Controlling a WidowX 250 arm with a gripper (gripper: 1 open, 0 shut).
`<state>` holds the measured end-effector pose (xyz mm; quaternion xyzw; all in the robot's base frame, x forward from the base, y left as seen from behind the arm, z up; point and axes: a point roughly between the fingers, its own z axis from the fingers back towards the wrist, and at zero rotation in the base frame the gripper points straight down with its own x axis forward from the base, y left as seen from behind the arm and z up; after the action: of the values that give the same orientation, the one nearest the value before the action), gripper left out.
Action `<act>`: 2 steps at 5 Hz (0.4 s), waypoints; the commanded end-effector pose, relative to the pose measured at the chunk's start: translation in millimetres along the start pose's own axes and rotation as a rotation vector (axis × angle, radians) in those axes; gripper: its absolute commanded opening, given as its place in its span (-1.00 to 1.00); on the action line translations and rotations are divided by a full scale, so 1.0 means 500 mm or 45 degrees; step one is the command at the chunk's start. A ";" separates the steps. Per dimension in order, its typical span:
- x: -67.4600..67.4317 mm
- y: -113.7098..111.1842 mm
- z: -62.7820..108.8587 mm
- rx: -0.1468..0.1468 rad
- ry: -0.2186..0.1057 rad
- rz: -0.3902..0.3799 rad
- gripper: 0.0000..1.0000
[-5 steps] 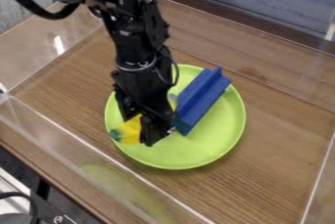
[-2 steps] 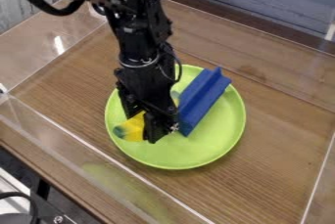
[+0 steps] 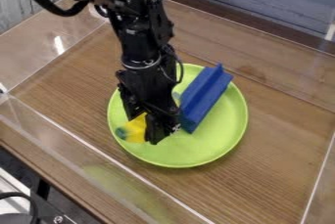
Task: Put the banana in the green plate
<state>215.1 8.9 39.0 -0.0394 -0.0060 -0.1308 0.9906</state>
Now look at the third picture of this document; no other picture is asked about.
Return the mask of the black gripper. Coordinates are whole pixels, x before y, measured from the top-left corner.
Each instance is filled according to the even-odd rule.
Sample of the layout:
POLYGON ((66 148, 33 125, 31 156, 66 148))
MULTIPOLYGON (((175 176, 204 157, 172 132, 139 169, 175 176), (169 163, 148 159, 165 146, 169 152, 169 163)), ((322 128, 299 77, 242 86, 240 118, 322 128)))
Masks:
POLYGON ((157 145, 181 128, 180 110, 172 97, 177 85, 177 65, 164 64, 147 69, 125 69, 117 71, 118 88, 124 108, 129 120, 144 113, 143 104, 151 104, 165 112, 177 114, 145 116, 145 140, 157 145))

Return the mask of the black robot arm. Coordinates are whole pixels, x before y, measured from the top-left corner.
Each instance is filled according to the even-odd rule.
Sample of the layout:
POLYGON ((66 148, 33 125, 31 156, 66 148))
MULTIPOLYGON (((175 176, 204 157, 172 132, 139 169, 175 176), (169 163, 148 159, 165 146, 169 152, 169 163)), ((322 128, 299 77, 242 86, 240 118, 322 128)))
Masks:
POLYGON ((122 47, 118 90, 128 119, 144 117, 144 140, 156 145, 179 130, 180 108, 173 89, 184 64, 171 45, 175 24, 163 0, 77 0, 102 10, 122 47))

